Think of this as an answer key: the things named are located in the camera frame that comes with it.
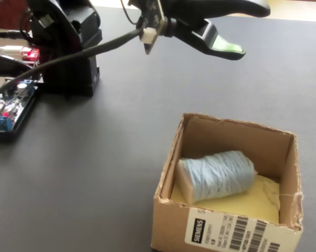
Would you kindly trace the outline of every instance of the gray table surface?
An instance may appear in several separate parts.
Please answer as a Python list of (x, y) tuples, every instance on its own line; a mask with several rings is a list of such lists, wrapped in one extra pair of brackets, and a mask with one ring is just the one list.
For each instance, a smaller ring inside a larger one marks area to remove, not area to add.
[[(105, 41), (132, 29), (98, 8)], [(130, 12), (135, 17), (139, 13)], [(297, 251), (316, 251), (316, 23), (225, 17), (236, 62), (160, 38), (98, 56), (92, 99), (43, 96), (22, 137), (0, 144), (0, 252), (150, 251), (152, 197), (183, 112), (296, 133), (304, 199)]]

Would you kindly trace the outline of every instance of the thread spool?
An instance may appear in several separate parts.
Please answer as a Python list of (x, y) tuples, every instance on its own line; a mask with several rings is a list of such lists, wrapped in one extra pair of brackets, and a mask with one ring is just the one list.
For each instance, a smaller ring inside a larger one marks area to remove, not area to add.
[(227, 151), (201, 159), (181, 159), (176, 183), (189, 204), (247, 191), (257, 173), (240, 151)]

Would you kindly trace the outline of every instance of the cardboard box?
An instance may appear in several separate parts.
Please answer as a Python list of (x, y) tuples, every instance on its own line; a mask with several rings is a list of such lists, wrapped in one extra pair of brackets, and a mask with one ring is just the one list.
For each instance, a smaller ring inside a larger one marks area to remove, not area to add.
[[(242, 151), (260, 175), (280, 183), (279, 225), (170, 200), (180, 158), (229, 150)], [(301, 202), (294, 134), (250, 122), (184, 114), (154, 195), (151, 246), (163, 252), (291, 252), (303, 231)], [(240, 228), (237, 242), (235, 228)]]

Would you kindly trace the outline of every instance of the light blue yarn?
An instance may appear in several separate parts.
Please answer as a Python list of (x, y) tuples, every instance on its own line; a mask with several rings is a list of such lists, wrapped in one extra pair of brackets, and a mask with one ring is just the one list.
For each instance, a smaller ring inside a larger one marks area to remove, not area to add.
[(254, 164), (240, 151), (182, 160), (192, 180), (194, 202), (242, 193), (254, 182)]

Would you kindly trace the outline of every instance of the red led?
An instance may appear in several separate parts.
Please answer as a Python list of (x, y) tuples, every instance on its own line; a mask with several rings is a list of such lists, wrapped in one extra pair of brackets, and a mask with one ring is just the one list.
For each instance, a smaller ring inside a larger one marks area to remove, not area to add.
[(35, 61), (36, 59), (39, 58), (39, 49), (32, 49), (31, 51), (29, 51), (27, 53), (27, 57), (31, 60), (31, 61)]

